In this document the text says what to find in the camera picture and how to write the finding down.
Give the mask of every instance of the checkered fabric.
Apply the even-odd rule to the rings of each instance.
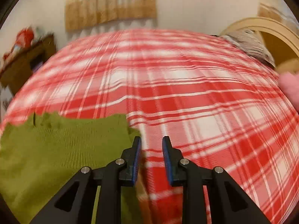
[[[278,224],[299,198],[299,115],[277,78],[222,38],[104,33],[51,57],[15,96],[2,129],[34,111],[70,118],[125,113],[142,134],[138,198],[145,223],[181,223],[182,188],[169,186],[164,168],[161,143],[168,135],[185,158],[222,166]],[[209,207],[207,214],[210,223]]]

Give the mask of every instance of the silver screw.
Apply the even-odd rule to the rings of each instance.
[[[223,173],[223,168],[222,167],[215,167],[215,172],[216,173]]]
[[[88,173],[90,171],[89,167],[82,167],[81,173]]]
[[[186,159],[186,158],[182,158],[182,159],[180,160],[180,163],[183,164],[183,165],[187,165],[187,164],[189,164],[189,160]]]
[[[125,160],[123,160],[122,158],[119,158],[119,159],[116,159],[116,160],[115,160],[115,163],[116,163],[117,165],[122,165],[122,164],[125,163]]]

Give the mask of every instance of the ribbed fabric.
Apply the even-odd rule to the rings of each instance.
[[[20,126],[8,124],[1,137],[0,193],[28,224],[81,167],[106,166],[139,135],[121,114],[92,120],[32,114]],[[140,223],[134,188],[122,192],[122,222]]]

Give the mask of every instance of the wooden cabinet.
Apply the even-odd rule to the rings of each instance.
[[[45,63],[55,53],[56,45],[53,34],[23,49],[0,73],[2,87],[9,86],[12,94],[15,95],[32,76],[32,68],[38,62]]]

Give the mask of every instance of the wall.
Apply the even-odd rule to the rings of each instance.
[[[218,34],[236,20],[256,16],[259,2],[292,15],[283,0],[157,0],[156,21],[111,22],[68,34],[64,27],[64,1],[20,0],[0,30],[0,55],[10,50],[17,32],[29,25],[40,25],[46,31],[53,31],[60,49],[79,36],[126,28],[159,27]]]

